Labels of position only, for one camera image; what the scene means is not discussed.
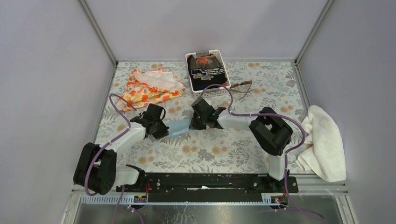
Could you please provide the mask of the light blue cleaning cloth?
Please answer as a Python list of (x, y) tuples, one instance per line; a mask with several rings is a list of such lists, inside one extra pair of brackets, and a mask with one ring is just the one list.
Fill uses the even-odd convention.
[(165, 123), (165, 125), (168, 127), (168, 132), (169, 132), (168, 136), (173, 137), (184, 133), (188, 133), (190, 130), (189, 129), (190, 124), (191, 124), (190, 119), (175, 120)]

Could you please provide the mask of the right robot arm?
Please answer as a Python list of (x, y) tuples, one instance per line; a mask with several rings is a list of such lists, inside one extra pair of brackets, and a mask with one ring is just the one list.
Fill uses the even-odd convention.
[(207, 127), (217, 129), (240, 129), (250, 131), (261, 148), (269, 155), (268, 179), (269, 189), (280, 192), (286, 187), (285, 155), (283, 151), (290, 143), (292, 128), (270, 108), (264, 107), (259, 113), (270, 116), (236, 116), (226, 108), (214, 109), (203, 98), (192, 103), (194, 111), (190, 124), (191, 130), (205, 130)]

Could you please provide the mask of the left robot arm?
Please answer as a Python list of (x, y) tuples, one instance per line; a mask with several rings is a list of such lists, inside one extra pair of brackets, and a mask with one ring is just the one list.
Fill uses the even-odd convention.
[(112, 187), (127, 185), (132, 191), (144, 188), (144, 171), (133, 165), (117, 165), (117, 159), (134, 144), (153, 136), (160, 139), (169, 134), (163, 119), (163, 107), (149, 104), (146, 111), (130, 120), (114, 139), (104, 145), (86, 143), (80, 154), (73, 182), (87, 189), (87, 194), (105, 195)]

